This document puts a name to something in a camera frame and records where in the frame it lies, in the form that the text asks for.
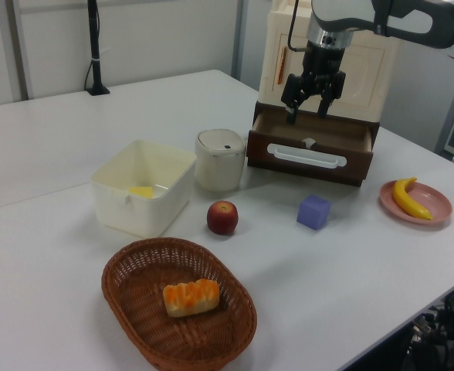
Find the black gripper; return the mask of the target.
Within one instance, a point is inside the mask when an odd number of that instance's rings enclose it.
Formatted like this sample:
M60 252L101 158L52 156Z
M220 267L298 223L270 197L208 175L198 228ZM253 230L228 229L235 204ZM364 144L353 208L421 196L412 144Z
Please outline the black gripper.
M303 73L297 76L291 73L286 80L281 101L286 106L286 122L294 124L301 104L309 97L304 88L315 88L324 82L321 101L317 115L321 118L334 102L340 99L344 88L346 73L340 71L345 49L325 48L311 41L307 42L308 50L303 57Z

